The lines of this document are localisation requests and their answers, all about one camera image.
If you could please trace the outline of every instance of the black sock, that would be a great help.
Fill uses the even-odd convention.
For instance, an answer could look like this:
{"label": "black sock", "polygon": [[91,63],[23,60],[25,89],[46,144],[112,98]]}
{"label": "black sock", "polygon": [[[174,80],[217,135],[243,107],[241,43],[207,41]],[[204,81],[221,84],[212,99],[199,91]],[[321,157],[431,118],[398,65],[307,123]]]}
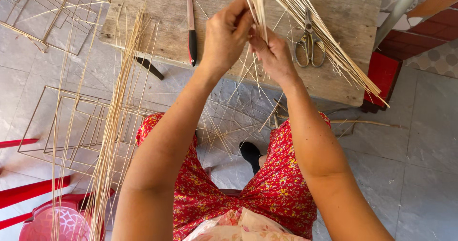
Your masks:
{"label": "black sock", "polygon": [[260,170],[259,167],[259,157],[260,151],[259,149],[250,142],[241,142],[239,144],[240,152],[242,153],[242,157],[251,164],[253,168],[253,174],[256,174]]}

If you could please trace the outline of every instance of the knife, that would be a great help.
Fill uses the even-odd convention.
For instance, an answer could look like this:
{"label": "knife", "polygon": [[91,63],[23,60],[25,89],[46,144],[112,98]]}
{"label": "knife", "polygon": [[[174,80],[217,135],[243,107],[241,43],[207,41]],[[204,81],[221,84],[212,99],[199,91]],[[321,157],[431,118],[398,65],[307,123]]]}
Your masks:
{"label": "knife", "polygon": [[194,7],[192,6],[192,0],[188,0],[187,6],[187,16],[188,16],[188,52],[189,52],[189,62],[192,66],[196,65],[198,59],[198,39],[196,36],[196,30],[194,29]]}

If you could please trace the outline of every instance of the wooden table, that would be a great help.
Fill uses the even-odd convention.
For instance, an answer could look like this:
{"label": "wooden table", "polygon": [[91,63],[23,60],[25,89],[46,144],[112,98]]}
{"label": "wooden table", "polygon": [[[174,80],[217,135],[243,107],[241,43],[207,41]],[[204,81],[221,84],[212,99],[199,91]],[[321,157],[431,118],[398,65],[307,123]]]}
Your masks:
{"label": "wooden table", "polygon": [[[138,7],[143,5],[145,0],[112,0],[107,13],[105,23],[102,27],[99,39],[101,42],[110,45],[119,45],[116,42],[115,29],[119,16],[119,23],[125,25],[126,11],[128,15],[134,15]],[[232,0],[194,0],[194,18],[198,37],[198,62],[202,58],[205,41],[206,16],[197,4],[201,5],[203,11],[211,17],[217,11],[229,4]],[[337,42],[346,53],[358,64],[367,74],[369,60],[372,53],[375,38],[375,21],[380,9],[381,0],[310,0],[329,28]],[[291,27],[297,22],[285,11],[275,0],[265,0],[267,26],[273,28],[277,22],[275,33],[286,39]],[[189,64],[187,50],[188,30],[186,24],[186,0],[147,0],[146,13],[152,16],[152,21],[159,23],[157,40],[152,59],[184,68],[193,69]],[[154,23],[150,23],[144,33],[144,42],[140,48],[146,58],[151,56],[152,46],[146,49],[147,39],[151,35]],[[300,30],[293,30],[293,39],[297,40],[303,34]],[[241,60],[245,60],[245,47]],[[253,61],[251,53],[248,55],[246,65]],[[314,68],[311,65],[306,68],[299,67],[296,63],[299,76],[308,87],[309,93],[314,98],[321,110],[337,109],[345,107],[358,107],[363,102],[364,91],[361,87],[352,86],[344,77],[333,72],[329,59],[325,59],[322,67]],[[238,79],[242,70],[242,62],[238,61],[226,74],[226,77]],[[255,84],[255,69],[251,68],[246,80]],[[280,89],[278,84],[268,77],[264,72],[259,72],[258,79],[264,88]]]}

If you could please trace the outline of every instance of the metal scissors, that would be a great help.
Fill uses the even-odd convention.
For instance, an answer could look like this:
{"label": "metal scissors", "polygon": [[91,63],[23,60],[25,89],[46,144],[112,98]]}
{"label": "metal scissors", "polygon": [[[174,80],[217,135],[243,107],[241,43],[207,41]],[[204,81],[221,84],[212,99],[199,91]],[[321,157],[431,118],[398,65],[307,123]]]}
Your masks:
{"label": "metal scissors", "polygon": [[[324,42],[322,39],[318,37],[318,35],[315,33],[315,31],[312,28],[312,20],[310,17],[310,11],[308,8],[306,8],[306,19],[305,19],[305,26],[306,28],[304,29],[305,34],[301,37],[301,40],[296,42],[296,45],[294,46],[294,59],[296,60],[297,64],[300,67],[306,67],[309,64],[309,61],[312,62],[312,66],[314,67],[320,67],[323,65],[324,58],[326,57],[326,50],[324,47]],[[297,59],[296,53],[297,53],[297,45],[301,45],[304,50],[306,51],[306,57],[307,57],[307,63],[305,65],[302,65],[299,60]],[[315,45],[318,45],[320,50],[323,50],[323,58],[321,59],[321,62],[319,64],[315,64]]]}

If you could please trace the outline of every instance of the black and red knife handle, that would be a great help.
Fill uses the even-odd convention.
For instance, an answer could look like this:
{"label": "black and red knife handle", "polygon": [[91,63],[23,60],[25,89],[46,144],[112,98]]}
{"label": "black and red knife handle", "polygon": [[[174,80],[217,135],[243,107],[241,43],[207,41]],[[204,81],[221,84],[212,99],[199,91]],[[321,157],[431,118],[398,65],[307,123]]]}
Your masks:
{"label": "black and red knife handle", "polygon": [[198,59],[198,38],[196,36],[196,30],[189,30],[188,52],[189,62],[192,66],[195,66]]}

